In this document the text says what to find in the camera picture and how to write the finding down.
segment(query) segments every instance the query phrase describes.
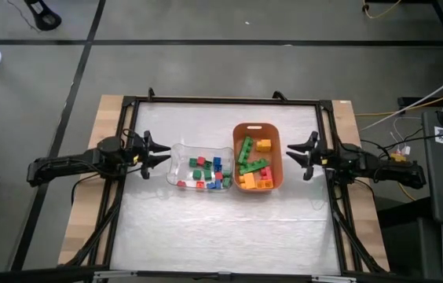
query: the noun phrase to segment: green toy block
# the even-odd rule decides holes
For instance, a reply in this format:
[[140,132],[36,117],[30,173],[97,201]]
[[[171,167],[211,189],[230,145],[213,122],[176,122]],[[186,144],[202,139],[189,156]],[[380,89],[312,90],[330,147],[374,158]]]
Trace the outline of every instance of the green toy block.
[[211,170],[206,170],[206,169],[204,169],[204,180],[206,180],[206,181],[210,181],[211,180]]
[[223,178],[230,178],[232,176],[232,172],[230,170],[223,171]]
[[190,167],[197,167],[197,159],[196,158],[190,158],[189,166]]
[[223,187],[228,189],[232,185],[232,178],[223,178]]
[[212,165],[213,163],[211,162],[211,161],[204,161],[204,169],[206,169],[206,170],[211,170],[211,165]]
[[203,174],[200,172],[200,170],[194,170],[193,171],[192,177],[193,177],[194,180],[200,180],[200,178],[202,176],[203,176]]
[[246,164],[247,158],[250,156],[251,146],[253,145],[253,139],[246,136],[243,141],[243,145],[240,147],[238,164]]
[[256,160],[255,162],[251,162],[250,164],[240,165],[239,174],[244,175],[246,173],[262,169],[266,166],[269,166],[269,162],[265,158],[261,158],[260,160]]

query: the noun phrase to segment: orange basket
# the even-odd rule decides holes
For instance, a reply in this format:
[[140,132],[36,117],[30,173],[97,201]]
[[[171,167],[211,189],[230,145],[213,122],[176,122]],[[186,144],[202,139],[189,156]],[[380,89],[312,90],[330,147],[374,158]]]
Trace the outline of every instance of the orange basket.
[[[240,190],[249,193],[267,193],[273,189],[278,189],[283,183],[283,160],[281,157],[281,145],[277,128],[269,123],[240,123],[234,128],[232,135],[234,141],[234,157],[236,161],[234,182],[237,187]],[[247,163],[252,164],[255,161],[258,163],[262,158],[265,159],[269,164],[268,167],[270,168],[272,175],[272,188],[269,188],[269,182],[265,182],[269,181],[264,174],[266,170],[264,172],[262,169],[258,169],[250,172],[250,175],[243,175],[241,178],[241,164],[239,164],[238,161],[240,150],[246,137],[249,137],[252,140],[251,151],[249,151]],[[270,140],[271,147],[269,152],[260,152],[256,150],[257,142],[262,139]]]

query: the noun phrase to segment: clear plastic container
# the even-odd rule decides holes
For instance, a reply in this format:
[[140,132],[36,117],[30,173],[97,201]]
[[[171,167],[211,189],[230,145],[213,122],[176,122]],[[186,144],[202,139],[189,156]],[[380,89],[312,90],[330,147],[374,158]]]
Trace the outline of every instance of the clear plastic container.
[[[206,192],[226,192],[229,187],[224,187],[223,184],[221,189],[208,189],[207,183],[215,182],[214,176],[214,166],[211,165],[210,173],[211,180],[206,181],[204,168],[201,166],[190,167],[189,161],[191,158],[204,157],[207,161],[213,162],[215,157],[221,158],[221,172],[230,172],[230,186],[233,184],[233,168],[234,168],[234,151],[229,148],[223,149],[210,149],[210,148],[200,148],[186,146],[182,144],[176,144],[171,147],[171,168],[169,173],[167,173],[167,182],[173,186],[177,186],[179,189],[190,189],[196,191],[206,191]],[[200,180],[195,180],[193,178],[193,171],[200,170],[202,176]],[[179,186],[178,182],[184,182],[184,186]],[[203,182],[203,188],[197,188],[197,182]]]

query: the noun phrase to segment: red toy block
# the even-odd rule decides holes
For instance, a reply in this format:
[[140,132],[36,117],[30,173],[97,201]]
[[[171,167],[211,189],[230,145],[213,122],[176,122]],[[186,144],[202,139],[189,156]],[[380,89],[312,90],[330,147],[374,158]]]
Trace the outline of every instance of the red toy block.
[[197,157],[197,165],[204,166],[204,162],[206,162],[206,158],[202,156]]
[[272,172],[270,166],[260,169],[261,180],[272,180]]

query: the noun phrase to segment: yellow toy block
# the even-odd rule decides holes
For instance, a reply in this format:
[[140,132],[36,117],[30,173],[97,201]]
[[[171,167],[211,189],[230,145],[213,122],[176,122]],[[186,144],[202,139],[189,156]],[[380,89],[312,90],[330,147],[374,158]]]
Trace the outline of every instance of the yellow toy block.
[[256,151],[268,153],[270,151],[270,140],[261,140],[256,142]]
[[391,153],[391,158],[393,158],[397,162],[406,161],[407,160],[406,157],[402,156],[401,154],[397,154],[397,153]]
[[274,184],[272,180],[260,180],[256,182],[257,189],[273,189]]
[[254,189],[253,173],[246,173],[243,176],[239,176],[239,183],[242,189]]

